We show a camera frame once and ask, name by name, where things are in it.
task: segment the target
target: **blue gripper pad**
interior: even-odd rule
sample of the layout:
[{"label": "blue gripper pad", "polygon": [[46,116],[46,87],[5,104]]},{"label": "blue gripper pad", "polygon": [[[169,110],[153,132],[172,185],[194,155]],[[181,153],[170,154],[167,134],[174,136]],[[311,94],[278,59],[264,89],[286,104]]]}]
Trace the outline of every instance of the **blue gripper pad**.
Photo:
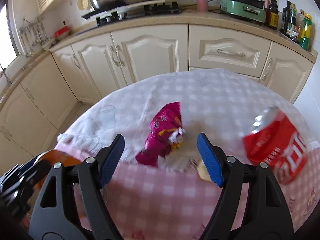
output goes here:
[{"label": "blue gripper pad", "polygon": [[219,187],[222,186],[224,179],[222,177],[221,165],[211,149],[211,144],[204,134],[197,137],[197,148],[202,157],[205,167],[209,173],[210,179]]},{"label": "blue gripper pad", "polygon": [[118,135],[115,138],[115,144],[112,143],[110,147],[111,150],[104,161],[104,163],[100,167],[100,186],[104,187],[111,181],[113,173],[116,170],[116,167],[119,163],[121,155],[124,151],[124,137],[122,135]]}]

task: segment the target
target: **window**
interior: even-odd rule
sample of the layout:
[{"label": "window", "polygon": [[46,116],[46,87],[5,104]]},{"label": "window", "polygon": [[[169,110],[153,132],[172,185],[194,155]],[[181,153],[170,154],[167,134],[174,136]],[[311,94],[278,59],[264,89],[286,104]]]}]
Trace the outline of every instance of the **window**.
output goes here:
[{"label": "window", "polygon": [[7,20],[7,6],[5,5],[0,12],[0,64],[6,68],[17,57],[16,50],[12,45],[10,28]]}]

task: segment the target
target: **pink cup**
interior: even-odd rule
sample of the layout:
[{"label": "pink cup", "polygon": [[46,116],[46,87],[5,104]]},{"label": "pink cup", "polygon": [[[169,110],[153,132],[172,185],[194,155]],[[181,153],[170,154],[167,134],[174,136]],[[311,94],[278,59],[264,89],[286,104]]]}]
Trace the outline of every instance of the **pink cup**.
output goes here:
[{"label": "pink cup", "polygon": [[208,0],[197,0],[197,10],[207,11],[208,10]]}]

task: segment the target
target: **silver bolt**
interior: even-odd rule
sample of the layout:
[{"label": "silver bolt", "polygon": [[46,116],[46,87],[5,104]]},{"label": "silver bolt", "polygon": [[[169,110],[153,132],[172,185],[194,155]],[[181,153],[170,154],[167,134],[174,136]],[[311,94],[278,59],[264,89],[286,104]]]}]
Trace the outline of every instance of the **silver bolt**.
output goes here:
[{"label": "silver bolt", "polygon": [[94,157],[89,157],[85,160],[86,163],[93,163],[95,161]]},{"label": "silver bolt", "polygon": [[260,163],[260,167],[266,169],[266,168],[268,168],[268,164],[266,164],[266,163]]},{"label": "silver bolt", "polygon": [[228,157],[227,157],[227,162],[228,162],[228,163],[234,163],[234,162],[236,162],[236,158],[233,157],[233,156],[228,156]]},{"label": "silver bolt", "polygon": [[60,168],[61,167],[61,163],[55,163],[54,165],[53,165],[53,167],[55,168],[55,169],[58,169],[58,168]]}]

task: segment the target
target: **green bottle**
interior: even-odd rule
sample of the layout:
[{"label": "green bottle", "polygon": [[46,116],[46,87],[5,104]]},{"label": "green bottle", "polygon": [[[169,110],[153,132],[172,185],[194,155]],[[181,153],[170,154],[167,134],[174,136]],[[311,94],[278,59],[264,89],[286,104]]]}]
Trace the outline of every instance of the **green bottle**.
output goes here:
[{"label": "green bottle", "polygon": [[305,50],[308,50],[309,48],[311,25],[312,25],[312,17],[310,14],[305,13],[304,19],[303,19],[303,28],[301,31],[301,38],[300,38],[300,46]]}]

